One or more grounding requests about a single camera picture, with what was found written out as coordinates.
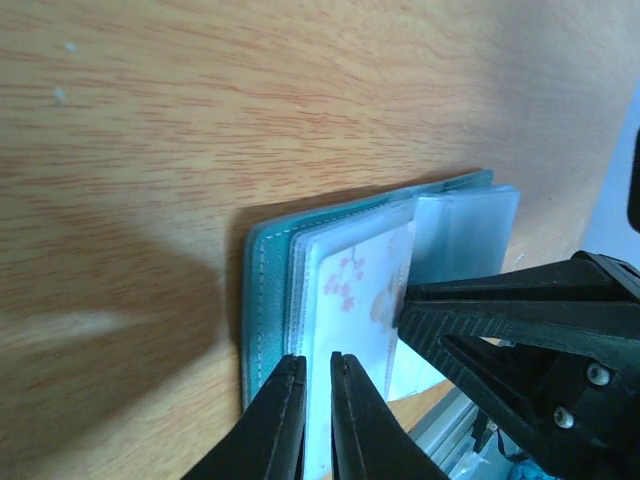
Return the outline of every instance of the white card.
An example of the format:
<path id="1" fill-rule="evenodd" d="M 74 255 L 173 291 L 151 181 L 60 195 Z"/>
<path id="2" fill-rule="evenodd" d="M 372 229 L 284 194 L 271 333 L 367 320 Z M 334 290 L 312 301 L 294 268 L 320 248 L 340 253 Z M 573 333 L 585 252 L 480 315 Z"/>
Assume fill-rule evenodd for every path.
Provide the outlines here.
<path id="1" fill-rule="evenodd" d="M 354 354 L 387 398 L 398 339 L 393 320 L 404 300 L 414 235 L 411 221 L 321 261 L 318 288 L 309 292 L 316 296 L 312 352 L 302 352 L 310 359 L 304 478 L 331 470 L 332 352 Z"/>

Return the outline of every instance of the screw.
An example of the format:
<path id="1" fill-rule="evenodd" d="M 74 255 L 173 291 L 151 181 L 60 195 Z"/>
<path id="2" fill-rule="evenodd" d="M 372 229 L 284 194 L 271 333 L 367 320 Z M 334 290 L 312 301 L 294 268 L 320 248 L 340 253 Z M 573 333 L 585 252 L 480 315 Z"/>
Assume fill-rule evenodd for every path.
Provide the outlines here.
<path id="1" fill-rule="evenodd" d="M 611 373 L 599 363 L 592 363 L 587 368 L 587 378 L 591 383 L 604 386 L 611 381 Z"/>
<path id="2" fill-rule="evenodd" d="M 569 429 L 573 427 L 575 419 L 566 409 L 557 407 L 553 412 L 553 421 L 556 422 L 560 428 Z"/>

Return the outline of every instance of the stitching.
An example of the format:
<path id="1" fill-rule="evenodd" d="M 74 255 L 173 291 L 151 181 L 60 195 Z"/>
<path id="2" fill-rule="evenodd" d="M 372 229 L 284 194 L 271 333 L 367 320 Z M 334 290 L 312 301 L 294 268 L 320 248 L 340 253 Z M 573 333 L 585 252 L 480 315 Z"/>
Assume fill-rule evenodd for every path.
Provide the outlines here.
<path id="1" fill-rule="evenodd" d="M 459 187 L 467 185 L 467 184 L 469 184 L 469 183 L 471 183 L 471 182 L 473 182 L 475 180 L 477 180 L 477 177 L 474 177 L 473 179 L 468 179 L 468 180 L 466 180 L 464 182 L 461 182 L 461 183 L 455 183 L 454 182 L 454 183 L 450 183 L 450 184 L 447 184 L 447 181 L 445 180 L 443 182 L 443 190 L 441 192 L 439 192 L 439 193 L 446 193 L 447 191 L 451 190 L 454 186 L 459 188 Z M 412 197 L 414 197 L 414 195 L 407 196 L 406 199 L 409 199 L 409 198 L 412 198 Z M 393 201 L 393 200 L 401 200 L 401 199 L 402 198 L 399 197 L 397 199 L 391 199 L 391 201 Z M 305 223 L 303 225 L 298 225 L 297 227 L 288 228 L 288 229 L 282 230 L 280 232 L 276 232 L 275 234 L 268 235 L 267 237 L 265 237 L 260 242 L 260 264 L 259 264 L 260 273 L 259 273 L 259 276 L 258 276 L 258 322 L 257 322 L 258 388 L 262 387 L 262 318 L 263 318 L 262 298 L 263 298 L 263 293 L 264 293 L 265 245 L 266 245 L 267 240 L 272 240 L 275 237 L 279 237 L 283 233 L 295 232 L 296 230 L 300 230 L 301 228 L 306 228 L 306 227 L 316 226 L 316 225 L 322 225 L 324 223 L 333 222 L 334 220 L 343 219 L 343 218 L 349 218 L 349 217 L 351 217 L 353 215 L 358 215 L 360 213 L 364 213 L 364 212 L 368 212 L 368 211 L 371 211 L 371 210 L 375 210 L 376 208 L 382 207 L 384 205 L 386 205 L 386 203 L 383 203 L 381 205 L 376 205 L 375 207 L 369 207 L 369 208 L 366 208 L 364 210 L 359 210 L 357 212 L 348 213 L 348 214 L 345 214 L 345 215 L 337 215 L 335 217 L 327 218 L 326 220 Z"/>

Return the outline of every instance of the teal wallet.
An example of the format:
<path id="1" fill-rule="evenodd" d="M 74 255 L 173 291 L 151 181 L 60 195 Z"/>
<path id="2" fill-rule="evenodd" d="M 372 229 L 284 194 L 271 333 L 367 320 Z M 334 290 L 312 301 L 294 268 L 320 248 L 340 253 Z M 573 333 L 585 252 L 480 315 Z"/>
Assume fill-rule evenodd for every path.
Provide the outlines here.
<path id="1" fill-rule="evenodd" d="M 288 353 L 285 336 L 291 289 L 290 252 L 296 235 L 317 229 L 320 225 L 329 225 L 331 222 L 374 210 L 390 202 L 423 196 L 436 198 L 439 194 L 445 195 L 448 192 L 482 189 L 489 187 L 492 180 L 493 172 L 483 170 L 437 183 L 401 188 L 340 205 L 288 215 L 254 226 L 245 242 L 243 267 L 241 362 L 244 408 L 257 394 L 280 358 Z M 512 221 L 511 217 L 507 222 L 508 232 Z M 502 261 L 506 244 L 504 248 L 500 248 L 496 257 L 499 262 Z M 419 280 L 415 273 L 410 274 L 410 283 Z"/>

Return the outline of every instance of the wooden table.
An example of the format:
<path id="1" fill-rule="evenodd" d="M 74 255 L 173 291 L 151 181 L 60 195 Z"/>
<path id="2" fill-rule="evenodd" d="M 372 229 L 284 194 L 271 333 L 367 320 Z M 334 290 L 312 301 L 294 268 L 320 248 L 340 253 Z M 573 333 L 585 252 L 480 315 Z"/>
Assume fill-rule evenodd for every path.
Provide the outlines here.
<path id="1" fill-rule="evenodd" d="M 178 478 L 225 435 L 259 220 L 491 167 L 507 270 L 579 244 L 637 2 L 236 3 L 0 7 L 2 478 Z"/>

